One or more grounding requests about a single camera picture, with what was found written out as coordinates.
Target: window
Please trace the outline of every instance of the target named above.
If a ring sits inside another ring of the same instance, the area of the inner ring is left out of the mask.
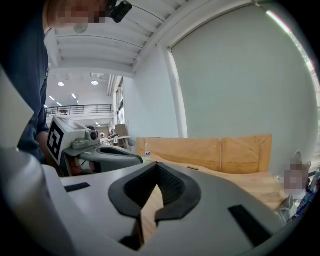
[[[116,92],[116,113],[118,118],[118,124],[124,125],[125,121],[125,108],[124,108],[124,89],[123,89],[124,78],[121,79],[118,91]]]

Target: cardboard box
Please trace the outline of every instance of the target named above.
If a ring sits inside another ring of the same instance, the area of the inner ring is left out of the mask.
[[[115,133],[119,135],[119,137],[127,136],[126,125],[125,124],[116,124],[115,125]]]

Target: bottle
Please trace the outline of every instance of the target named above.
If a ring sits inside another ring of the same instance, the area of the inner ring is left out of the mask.
[[[145,152],[145,157],[148,159],[148,162],[151,161],[150,160],[150,149],[148,148],[148,144],[146,143],[145,146],[144,146],[144,152]]]

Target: balcony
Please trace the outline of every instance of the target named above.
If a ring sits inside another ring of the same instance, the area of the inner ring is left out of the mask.
[[[112,119],[112,105],[70,105],[55,106],[45,109],[46,123],[49,126],[53,117],[59,116],[72,120]]]

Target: white ceiling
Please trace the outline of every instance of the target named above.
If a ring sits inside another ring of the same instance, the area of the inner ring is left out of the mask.
[[[115,85],[112,76],[91,73],[62,73],[49,74],[47,81],[46,103],[47,107],[57,107],[57,102],[63,106],[77,105],[104,105],[111,104],[111,92]],[[58,86],[59,82],[63,82],[64,86]]]
[[[108,126],[110,121],[111,119],[104,118],[104,119],[91,119],[91,120],[77,120],[76,122],[86,127],[87,126],[97,127],[96,123],[98,123],[101,127],[104,127],[104,126]]]
[[[133,8],[121,23],[108,18],[106,23],[89,24],[82,34],[76,34],[72,27],[52,29],[45,39],[50,72],[58,75],[74,71],[132,75],[143,49],[159,27],[188,0],[129,2]]]

